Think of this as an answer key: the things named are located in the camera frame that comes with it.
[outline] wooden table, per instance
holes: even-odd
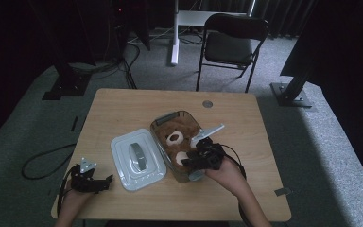
[[[211,108],[202,105],[210,100]],[[163,114],[187,111],[202,128],[225,128],[211,138],[232,147],[246,168],[248,182],[270,221],[287,221],[290,209],[282,188],[267,132],[255,96],[237,93],[101,89],[88,113],[70,167],[82,157],[97,162],[95,179],[113,174],[110,190],[95,195],[79,218],[144,220],[241,220],[236,198],[204,177],[178,183],[170,170],[157,183],[135,192],[125,190],[117,174],[111,141],[117,136],[149,129]],[[56,202],[52,208],[56,217]]]

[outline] chair seat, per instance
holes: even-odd
[[[208,35],[205,59],[214,62],[252,64],[251,41],[212,32]]]

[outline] plastic food container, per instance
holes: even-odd
[[[159,131],[162,129],[163,123],[170,121],[176,117],[181,117],[183,122],[186,122],[188,126],[197,127],[198,131],[201,130],[199,123],[194,119],[194,117],[187,111],[177,111],[165,114],[156,118],[150,125],[150,131],[155,143],[158,146],[158,149],[164,158],[165,164],[172,170],[173,175],[176,180],[180,183],[187,183],[190,181],[197,181],[201,179],[204,173],[200,170],[192,170],[192,171],[180,171],[172,165],[170,157],[167,155],[165,148],[166,144],[162,144],[159,139]]]

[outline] metal base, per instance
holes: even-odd
[[[300,91],[300,94],[294,100],[288,100],[283,96],[288,83],[271,83],[270,87],[273,90],[273,94],[276,96],[280,106],[289,107],[304,107],[311,108],[312,104],[308,101],[308,98],[304,91]]]
[[[84,96],[91,75],[79,76],[71,87],[62,85],[61,77],[58,77],[50,92],[43,95],[43,100],[60,100],[62,96]]]

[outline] black curtain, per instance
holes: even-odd
[[[363,0],[319,0],[281,75],[322,89],[363,165]]]

